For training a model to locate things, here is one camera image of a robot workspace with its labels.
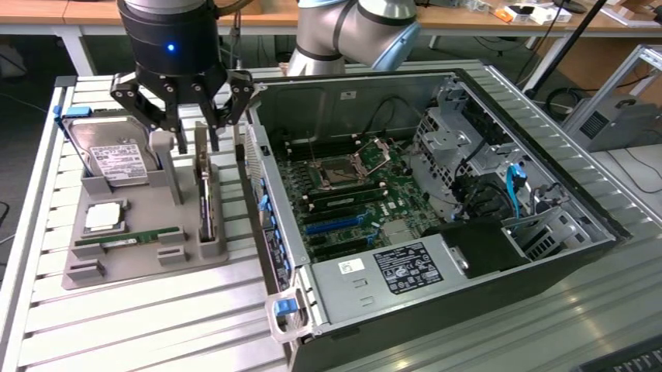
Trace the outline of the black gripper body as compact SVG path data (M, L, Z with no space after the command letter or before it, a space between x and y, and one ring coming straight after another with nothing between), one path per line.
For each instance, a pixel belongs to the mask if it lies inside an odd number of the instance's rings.
M117 7L138 84L164 102L210 99L228 78L218 53L217 7Z

